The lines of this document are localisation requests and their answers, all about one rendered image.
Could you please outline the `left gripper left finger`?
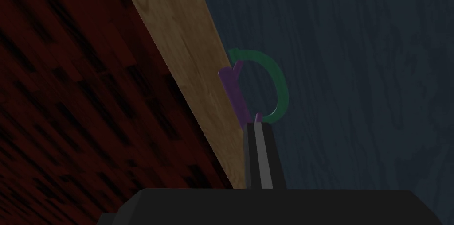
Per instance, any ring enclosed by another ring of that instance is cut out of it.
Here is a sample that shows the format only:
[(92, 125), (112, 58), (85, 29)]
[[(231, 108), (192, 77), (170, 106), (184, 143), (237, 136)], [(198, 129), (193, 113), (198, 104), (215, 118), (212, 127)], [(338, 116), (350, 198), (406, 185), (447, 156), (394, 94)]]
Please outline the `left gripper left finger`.
[(244, 126), (244, 161), (246, 188), (262, 189), (253, 123), (247, 123)]

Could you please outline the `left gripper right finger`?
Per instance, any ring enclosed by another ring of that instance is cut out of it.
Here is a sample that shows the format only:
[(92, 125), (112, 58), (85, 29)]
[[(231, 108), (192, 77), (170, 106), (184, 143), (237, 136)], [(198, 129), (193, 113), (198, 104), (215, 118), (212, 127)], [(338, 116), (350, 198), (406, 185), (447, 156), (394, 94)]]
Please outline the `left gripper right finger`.
[(269, 123), (255, 122), (255, 146), (261, 189), (286, 189), (286, 181), (279, 158), (272, 127)]

